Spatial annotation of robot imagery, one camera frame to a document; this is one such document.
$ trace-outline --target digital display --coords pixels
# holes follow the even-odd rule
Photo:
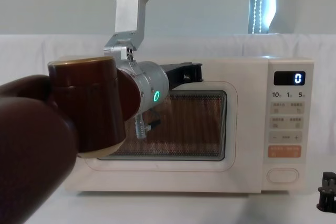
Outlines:
[[[306,81],[306,72],[303,71],[277,71],[274,73],[276,86],[302,86]]]

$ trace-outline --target white microwave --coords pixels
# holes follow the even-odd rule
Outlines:
[[[101,159],[77,159],[77,191],[259,193],[304,186],[313,61],[151,59],[202,64],[203,82],[172,90],[144,119],[162,123]]]

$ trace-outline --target black object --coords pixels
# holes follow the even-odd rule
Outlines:
[[[306,81],[306,72],[303,71],[276,71],[274,85],[276,86],[303,86]]]
[[[185,83],[203,81],[201,66],[200,63],[191,62],[161,65],[168,76],[169,90]]]
[[[319,187],[320,202],[317,208],[323,212],[336,214],[336,173],[323,173],[322,187]]]

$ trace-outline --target microwave control panel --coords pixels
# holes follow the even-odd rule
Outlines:
[[[270,60],[264,163],[306,162],[313,61]]]

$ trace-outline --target microwave window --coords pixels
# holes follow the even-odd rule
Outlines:
[[[146,139],[137,139],[130,119],[125,143],[101,160],[220,161],[225,157],[226,99],[224,91],[172,90],[143,114],[145,123],[161,120]]]

